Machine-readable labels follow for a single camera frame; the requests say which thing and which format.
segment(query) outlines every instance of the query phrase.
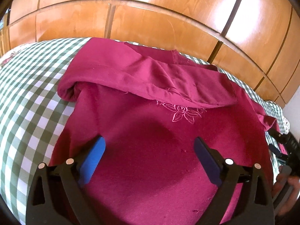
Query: gingham fabric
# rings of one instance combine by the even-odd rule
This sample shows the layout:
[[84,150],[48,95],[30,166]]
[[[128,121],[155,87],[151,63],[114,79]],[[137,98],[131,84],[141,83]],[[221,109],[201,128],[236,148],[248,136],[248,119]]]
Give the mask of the gingham fabric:
[[[74,103],[57,95],[58,81],[89,39],[33,43],[0,70],[0,194],[21,224],[25,224],[27,194],[35,170],[39,163],[49,163],[58,136],[74,110]],[[195,63],[208,64],[182,55]],[[268,115],[277,118],[284,132],[282,109],[277,104],[263,101],[245,83],[222,69],[219,71],[243,87]],[[266,139],[277,146],[268,134]],[[276,176],[278,163],[273,155],[271,160]]]

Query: pink stitching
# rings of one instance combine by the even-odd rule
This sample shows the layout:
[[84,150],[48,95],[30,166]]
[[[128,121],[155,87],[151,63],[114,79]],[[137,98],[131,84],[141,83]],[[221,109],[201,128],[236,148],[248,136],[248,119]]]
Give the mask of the pink stitching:
[[164,106],[165,108],[169,109],[170,111],[174,112],[172,122],[178,122],[183,117],[191,123],[194,124],[195,120],[194,117],[201,117],[201,114],[206,111],[205,109],[199,108],[191,108],[191,107],[184,107],[180,105],[173,105],[166,102],[156,101],[158,106]]

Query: white wall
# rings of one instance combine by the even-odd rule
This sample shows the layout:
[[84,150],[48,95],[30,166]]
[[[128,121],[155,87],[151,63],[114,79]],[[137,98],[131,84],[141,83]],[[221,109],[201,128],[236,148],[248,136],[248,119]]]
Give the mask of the white wall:
[[300,139],[300,87],[283,108],[284,116],[289,120],[291,125],[290,131],[296,137],[297,140]]

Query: folded fabric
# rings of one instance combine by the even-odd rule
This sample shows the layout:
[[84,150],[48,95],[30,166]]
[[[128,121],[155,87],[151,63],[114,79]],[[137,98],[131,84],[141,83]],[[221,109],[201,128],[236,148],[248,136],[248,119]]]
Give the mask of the folded fabric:
[[177,51],[92,38],[58,94],[76,106],[50,165],[105,138],[105,153],[84,186],[105,224],[194,225],[217,189],[193,151],[197,136],[239,165],[259,163],[273,184],[265,131],[278,128],[276,120],[212,65]]

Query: silver screw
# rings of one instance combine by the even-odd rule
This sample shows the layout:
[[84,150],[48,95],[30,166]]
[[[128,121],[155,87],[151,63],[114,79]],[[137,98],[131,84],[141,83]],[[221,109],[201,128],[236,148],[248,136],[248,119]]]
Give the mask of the silver screw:
[[72,164],[74,162],[74,159],[73,158],[69,158],[68,160],[66,160],[66,163],[68,165]]
[[225,162],[228,164],[228,165],[232,165],[233,164],[233,160],[231,159],[226,159]]
[[261,169],[261,168],[262,168],[262,166],[259,165],[258,163],[255,163],[254,166],[255,166],[257,169]]
[[42,169],[42,168],[44,168],[45,167],[45,164],[42,162],[42,163],[40,163],[39,165],[38,165],[38,168],[39,169]]

